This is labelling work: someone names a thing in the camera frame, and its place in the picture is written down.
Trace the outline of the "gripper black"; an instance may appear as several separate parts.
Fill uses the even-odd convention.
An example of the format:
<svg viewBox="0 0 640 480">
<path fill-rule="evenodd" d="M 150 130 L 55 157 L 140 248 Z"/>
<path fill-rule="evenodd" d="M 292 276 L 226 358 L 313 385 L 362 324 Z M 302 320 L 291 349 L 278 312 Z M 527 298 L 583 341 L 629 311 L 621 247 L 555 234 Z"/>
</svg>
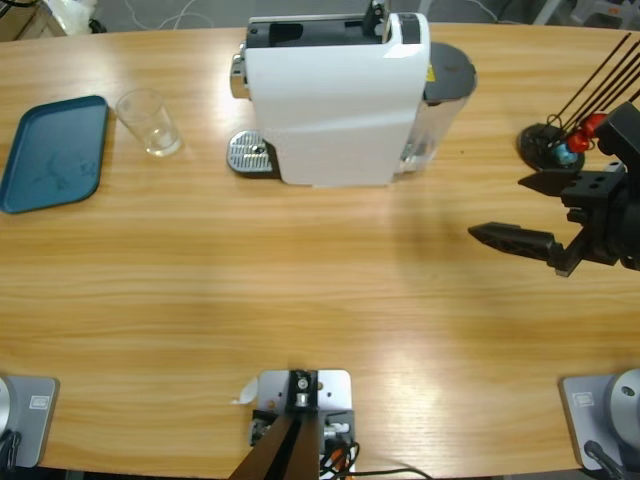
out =
<svg viewBox="0 0 640 480">
<path fill-rule="evenodd" d="M 560 197 L 567 219 L 582 226 L 578 235 L 564 247 L 549 232 L 489 222 L 469 227 L 472 237 L 502 253 L 542 261 L 564 277 L 583 260 L 639 269 L 639 188 L 624 170 L 546 169 L 518 184 Z"/>
</svg>

